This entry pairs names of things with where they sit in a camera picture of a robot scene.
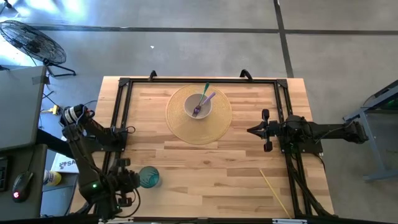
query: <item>yellow stick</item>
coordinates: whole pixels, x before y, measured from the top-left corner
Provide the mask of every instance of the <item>yellow stick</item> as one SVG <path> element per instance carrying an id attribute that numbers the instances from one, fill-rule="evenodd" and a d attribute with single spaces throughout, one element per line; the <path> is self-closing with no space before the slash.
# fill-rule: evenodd
<path id="1" fill-rule="evenodd" d="M 280 203 L 280 206 L 282 206 L 282 208 L 285 210 L 286 215 L 288 216 L 288 218 L 292 218 L 292 217 L 289 215 L 289 213 L 287 212 L 286 208 L 284 207 L 284 204 L 280 201 L 278 195 L 276 195 L 276 193 L 275 193 L 274 189 L 272 188 L 271 184 L 268 182 L 267 177 L 264 175 L 264 173 L 262 172 L 261 169 L 259 169 L 259 170 L 260 170 L 260 173 L 261 173 L 262 177 L 263 177 L 264 180 L 267 182 L 269 188 L 272 190 L 272 193 L 275 195 L 276 199 L 277 199 L 278 202 Z"/>

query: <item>purple fork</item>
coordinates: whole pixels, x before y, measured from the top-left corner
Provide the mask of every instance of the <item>purple fork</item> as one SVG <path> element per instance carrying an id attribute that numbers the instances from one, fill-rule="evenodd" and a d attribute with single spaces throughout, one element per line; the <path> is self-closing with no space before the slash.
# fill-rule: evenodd
<path id="1" fill-rule="evenodd" d="M 199 113 L 200 110 L 201 110 L 201 107 L 202 107 L 205 103 L 207 103 L 208 101 L 210 101 L 210 99 L 212 99 L 212 97 L 215 96 L 215 95 L 216 95 L 215 92 L 212 93 L 207 99 L 204 100 L 203 103 L 201 103 L 201 104 L 199 104 L 197 107 L 195 107 L 195 109 L 193 109 L 193 114 L 192 114 L 192 116 L 193 116 L 194 118 L 196 118 L 196 117 L 198 116 L 198 113 Z"/>

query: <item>fan stand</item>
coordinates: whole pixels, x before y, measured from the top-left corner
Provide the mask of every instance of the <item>fan stand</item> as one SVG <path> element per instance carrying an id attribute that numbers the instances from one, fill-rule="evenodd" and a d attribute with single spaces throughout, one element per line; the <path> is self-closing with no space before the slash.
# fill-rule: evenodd
<path id="1" fill-rule="evenodd" d="M 44 66 L 47 68 L 47 70 L 49 71 L 49 74 L 50 74 L 52 77 L 62 77 L 62 76 L 68 76 L 68 75 L 75 76 L 75 75 L 76 75 L 76 72 L 75 72 L 74 70 L 69 69 L 69 68 L 65 68 L 65 67 L 60 66 L 60 65 L 56 65 L 56 64 L 50 62 L 48 59 L 44 59 L 44 60 L 43 60 L 43 64 L 44 64 Z M 70 72 L 72 72 L 72 73 L 65 73 L 65 74 L 54 75 L 54 73 L 51 71 L 51 69 L 50 69 L 49 66 L 55 66 L 55 67 L 58 67 L 58 68 L 62 68 L 62 69 L 64 69 L 64 70 L 68 70 L 68 71 L 70 71 Z"/>
<path id="2" fill-rule="evenodd" d="M 12 8 L 12 5 L 8 3 L 8 0 L 4 0 L 4 4 L 6 5 L 7 8 Z"/>

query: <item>white bowl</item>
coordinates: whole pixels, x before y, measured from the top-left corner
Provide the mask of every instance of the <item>white bowl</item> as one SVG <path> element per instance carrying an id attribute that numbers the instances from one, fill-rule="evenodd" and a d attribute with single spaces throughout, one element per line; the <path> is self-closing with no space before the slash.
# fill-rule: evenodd
<path id="1" fill-rule="evenodd" d="M 201 98 L 202 94 L 196 93 L 196 94 L 192 94 L 190 95 L 184 103 L 184 110 L 186 112 L 186 114 L 194 119 L 203 119 L 206 118 L 210 112 L 211 109 L 213 109 L 212 105 L 211 105 L 211 100 L 207 103 L 205 103 L 204 105 L 201 106 L 200 112 L 198 113 L 198 115 L 196 117 L 193 117 L 193 109 L 195 109 L 196 106 L 198 106 L 199 104 L 199 100 Z M 207 96 L 203 96 L 203 99 L 201 101 L 204 102 L 207 99 Z"/>

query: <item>green utensil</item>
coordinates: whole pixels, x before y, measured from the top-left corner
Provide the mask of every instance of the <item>green utensil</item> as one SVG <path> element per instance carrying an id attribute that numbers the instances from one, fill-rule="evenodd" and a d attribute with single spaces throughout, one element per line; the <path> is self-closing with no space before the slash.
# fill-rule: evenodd
<path id="1" fill-rule="evenodd" d="M 207 90 L 207 88 L 209 88 L 209 85 L 210 85 L 210 83 L 206 83 L 206 85 L 205 85 L 205 91 L 203 91 L 203 94 L 201 95 L 199 104 L 200 104 L 200 102 L 203 100 L 203 97 L 205 96 L 206 90 Z"/>

